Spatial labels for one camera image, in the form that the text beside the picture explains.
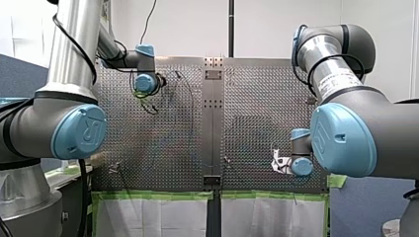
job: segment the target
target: robotic arm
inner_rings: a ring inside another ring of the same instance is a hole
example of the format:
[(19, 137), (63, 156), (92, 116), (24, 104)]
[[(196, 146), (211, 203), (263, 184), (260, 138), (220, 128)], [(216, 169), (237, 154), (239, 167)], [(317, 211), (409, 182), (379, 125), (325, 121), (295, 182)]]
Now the robotic arm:
[(61, 233), (61, 194), (50, 191), (40, 159), (82, 160), (105, 138), (106, 116), (92, 92), (96, 51), (106, 67), (137, 69), (136, 93), (146, 97), (164, 86), (151, 45), (121, 51), (101, 27), (104, 0), (54, 2), (59, 30), (46, 85), (32, 99), (0, 100), (0, 216), (15, 237)]
[(371, 36), (357, 26), (303, 28), (294, 49), (320, 104), (304, 143), (320, 165), (351, 177), (419, 179), (418, 106), (393, 104), (357, 76), (374, 68)]

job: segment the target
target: green tape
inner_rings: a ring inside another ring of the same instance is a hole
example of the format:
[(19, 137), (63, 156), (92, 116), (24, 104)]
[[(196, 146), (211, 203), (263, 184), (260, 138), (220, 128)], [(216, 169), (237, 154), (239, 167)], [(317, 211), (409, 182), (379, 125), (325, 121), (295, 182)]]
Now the green tape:
[(341, 189), (347, 178), (347, 176), (331, 174), (327, 176), (327, 187)]
[(79, 173), (80, 173), (79, 167), (65, 168), (63, 172), (64, 175), (77, 175)]
[(93, 192), (92, 196), (98, 199), (158, 199), (158, 200), (205, 200), (212, 199), (212, 192), (154, 192), (154, 191), (117, 191)]
[(241, 198), (275, 198), (275, 199), (298, 199), (308, 201), (325, 201), (328, 195), (304, 195), (285, 192), (264, 192), (264, 191), (223, 191), (223, 199), (241, 199)]

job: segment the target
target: white fabric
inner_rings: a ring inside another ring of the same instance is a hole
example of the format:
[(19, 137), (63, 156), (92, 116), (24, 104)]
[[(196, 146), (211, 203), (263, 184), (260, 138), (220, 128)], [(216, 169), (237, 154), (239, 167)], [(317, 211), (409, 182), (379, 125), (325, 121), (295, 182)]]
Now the white fabric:
[(205, 237), (206, 200), (101, 200), (97, 237)]
[(323, 237), (324, 204), (259, 197), (223, 199), (222, 237)]

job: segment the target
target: wire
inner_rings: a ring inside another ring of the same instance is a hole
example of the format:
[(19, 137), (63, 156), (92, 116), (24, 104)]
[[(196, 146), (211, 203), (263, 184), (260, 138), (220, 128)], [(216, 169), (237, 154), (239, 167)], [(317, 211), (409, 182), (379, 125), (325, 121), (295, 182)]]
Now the wire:
[(87, 171), (86, 163), (83, 159), (78, 160), (80, 165), (80, 174), (81, 174), (81, 185), (82, 185), (82, 201), (81, 201), (81, 219), (77, 232), (77, 237), (83, 237), (86, 230), (86, 221), (87, 221), (87, 206), (88, 206), (88, 184), (87, 184)]
[(0, 110), (0, 113), (2, 113), (2, 112), (4, 112), (4, 111), (6, 111), (6, 110), (11, 110), (10, 112), (8, 112), (8, 113), (6, 113), (4, 116), (2, 116), (1, 118), (0, 118), (0, 122), (2, 122), (4, 119), (6, 119), (8, 116), (10, 116), (10, 115), (12, 115), (12, 114), (14, 114), (14, 113), (16, 113), (17, 111), (19, 111), (20, 109), (22, 109), (22, 108), (24, 108), (24, 107), (26, 107), (26, 106), (29, 106), (30, 104), (32, 104), (34, 102), (34, 99), (27, 99), (27, 100), (25, 100), (25, 101), (21, 101), (21, 102), (18, 102), (18, 103), (14, 103), (14, 104), (9, 104), (9, 105), (6, 105), (5, 107), (2, 107), (1, 108), (1, 110)]
[(1, 216), (0, 216), (0, 228), (6, 237), (13, 237), (12, 232), (10, 231), (9, 227), (7, 227), (6, 223), (3, 221)]
[(115, 43), (117, 43), (117, 44), (119, 44), (120, 46), (122, 46), (123, 48), (124, 48), (124, 51), (123, 51), (123, 54), (121, 54), (120, 52), (118, 53), (118, 55), (116, 55), (115, 57), (113, 57), (113, 58), (106, 58), (106, 57), (103, 57), (103, 56), (101, 56), (101, 55), (97, 55), (97, 57), (99, 57), (99, 58), (101, 58), (102, 60), (105, 60), (105, 61), (119, 61), (119, 60), (122, 60), (122, 59), (125, 59), (126, 58), (126, 54), (127, 54), (127, 50), (126, 50), (126, 46), (125, 45), (123, 45), (120, 41), (118, 41), (118, 40), (114, 40), (114, 42)]
[(357, 57), (355, 57), (355, 56), (353, 56), (353, 55), (350, 55), (350, 54), (336, 54), (336, 55), (331, 55), (331, 56), (326, 56), (326, 57), (324, 57), (324, 58), (322, 58), (322, 59), (320, 59), (319, 61), (317, 61), (312, 67), (311, 67), (311, 69), (310, 69), (310, 71), (308, 72), (308, 76), (307, 76), (307, 80), (306, 81), (304, 81), (304, 80), (302, 80), (299, 76), (298, 76), (298, 73), (297, 73), (297, 71), (296, 71), (296, 67), (298, 66), (297, 65), (297, 55), (298, 55), (298, 48), (299, 48), (299, 39), (300, 39), (300, 37), (301, 37), (301, 33), (302, 33), (302, 31), (303, 31), (303, 29), (304, 28), (307, 28), (307, 25), (301, 25), (301, 26), (299, 26), (299, 28), (298, 28), (298, 30), (297, 30), (297, 33), (296, 33), (296, 36), (295, 36), (295, 38), (293, 39), (294, 40), (294, 46), (293, 46), (293, 58), (292, 58), (292, 66), (293, 66), (293, 74), (295, 75), (295, 78), (299, 81), (299, 82), (301, 82), (302, 84), (304, 84), (304, 85), (306, 85), (307, 87), (308, 87), (308, 90), (311, 92), (311, 94), (314, 96), (314, 97), (316, 97), (316, 94), (315, 94), (315, 92), (314, 92), (314, 90), (313, 90), (313, 85), (312, 85), (312, 83), (311, 83), (311, 79), (312, 79), (312, 74), (314, 73), (314, 70), (317, 68), (317, 66), (318, 65), (320, 65), (320, 63), (322, 63), (322, 62), (324, 62), (324, 61), (326, 61), (326, 60), (328, 60), (328, 59), (331, 59), (331, 58), (334, 58), (334, 57), (343, 57), (343, 58), (345, 58), (345, 57), (347, 57), (347, 58), (352, 58), (352, 59), (354, 59), (358, 64), (359, 64), (359, 66), (360, 66), (360, 70), (361, 70), (361, 74), (360, 74), (360, 76), (359, 76), (359, 79), (360, 80), (362, 80), (363, 79), (363, 77), (364, 77), (364, 75), (365, 75), (365, 67), (364, 67), (364, 64), (361, 62), (361, 60), (360, 59), (358, 59)]
[(156, 3), (157, 3), (157, 0), (154, 0), (153, 7), (151, 8), (150, 13), (148, 14), (147, 21), (145, 21), (144, 32), (142, 33), (141, 40), (139, 41), (139, 43), (141, 44), (142, 44), (142, 40), (144, 40), (145, 34), (147, 33), (148, 21), (150, 21), (151, 15), (153, 14), (154, 8), (156, 7)]
[(298, 53), (298, 48), (299, 48), (299, 37), (301, 36), (302, 30), (304, 30), (304, 28), (307, 28), (307, 25), (301, 25), (298, 27), (297, 33), (294, 40), (294, 45), (293, 45), (293, 59), (291, 60), (292, 66), (293, 66), (293, 75), (295, 75), (295, 78), (300, 81), (302, 84), (307, 85), (306, 81), (303, 81), (299, 76), (298, 73), (296, 72), (296, 67), (298, 66), (297, 63), (297, 53)]
[(52, 20), (55, 23), (55, 25), (62, 31), (62, 33), (65, 34), (68, 37), (68, 39), (74, 44), (74, 46), (76, 46), (77, 49), (79, 49), (79, 51), (81, 52), (81, 56), (86, 61), (86, 63), (89, 65), (90, 70), (92, 71), (92, 75), (93, 75), (93, 83), (92, 84), (95, 85), (96, 84), (96, 79), (98, 77), (98, 75), (96, 73), (96, 69), (95, 69), (95, 64), (93, 64), (92, 60), (90, 60), (89, 56), (87, 55), (87, 53), (83, 49), (83, 47), (80, 46), (80, 44), (65, 30), (65, 28), (62, 26), (62, 24), (56, 18), (56, 14), (53, 15)]
[[(11, 110), (10, 112), (6, 113), (4, 116), (0, 118), (0, 122), (3, 121), (5, 118), (7, 118), (9, 115), (12, 115), (13, 113), (17, 112), (21, 108), (28, 106), (30, 103), (32, 103), (34, 99), (27, 99), (27, 100), (21, 100), (13, 103), (9, 103), (6, 106), (0, 108), (0, 113), (6, 112), (8, 110)], [(6, 223), (0, 216), (0, 228), (5, 234), (6, 237), (13, 237), (12, 232), (7, 227)]]
[(311, 93), (313, 93), (313, 90), (312, 90), (313, 89), (313, 85), (311, 83), (311, 79), (312, 79), (312, 75), (314, 74), (314, 70), (321, 63), (323, 63), (323, 62), (325, 62), (325, 61), (327, 61), (329, 59), (335, 58), (335, 57), (342, 57), (342, 58), (347, 57), (347, 58), (354, 59), (358, 63), (358, 65), (360, 66), (361, 74), (358, 76), (358, 78), (360, 79), (360, 81), (363, 79), (363, 77), (365, 75), (365, 67), (364, 67), (363, 62), (360, 59), (358, 59), (358, 57), (353, 56), (351, 54), (335, 54), (335, 55), (325, 56), (325, 57), (321, 58), (320, 60), (318, 60), (316, 63), (314, 63), (314, 65), (311, 67), (310, 71), (308, 72), (307, 86), (308, 86), (308, 89), (311, 91)]

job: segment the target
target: pegboard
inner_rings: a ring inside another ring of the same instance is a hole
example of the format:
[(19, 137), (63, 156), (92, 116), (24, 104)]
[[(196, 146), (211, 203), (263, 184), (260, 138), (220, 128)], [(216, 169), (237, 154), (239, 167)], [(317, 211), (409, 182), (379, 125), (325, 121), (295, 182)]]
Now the pegboard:
[(108, 132), (93, 179), (94, 190), (200, 191), (202, 58), (158, 59), (156, 71), (168, 85), (147, 104), (148, 114), (129, 87), (129, 73), (100, 68), (99, 105)]
[[(100, 69), (98, 98), (109, 127), (95, 157), (94, 190), (201, 191), (210, 170), (222, 175), (224, 190), (326, 192), (326, 174), (316, 162), (310, 179), (281, 175), (271, 167), (272, 147), (290, 156), (291, 130), (308, 127), (314, 109), (290, 62), (218, 60), (222, 64), (216, 71), (222, 76), (211, 82), (206, 77), (215, 68), (207, 58), (157, 59), (156, 69), (168, 86), (149, 101), (159, 110), (156, 116), (131, 94), (129, 73)], [(216, 103), (210, 103), (211, 96)], [(211, 144), (209, 136), (220, 137), (213, 140), (220, 144)], [(211, 156), (220, 160), (209, 163)]]
[(271, 167), (273, 149), (291, 156), (291, 131), (309, 127), (314, 109), (290, 61), (227, 58), (224, 72), (222, 188), (326, 193), (326, 173), (315, 159), (309, 178), (279, 174)]

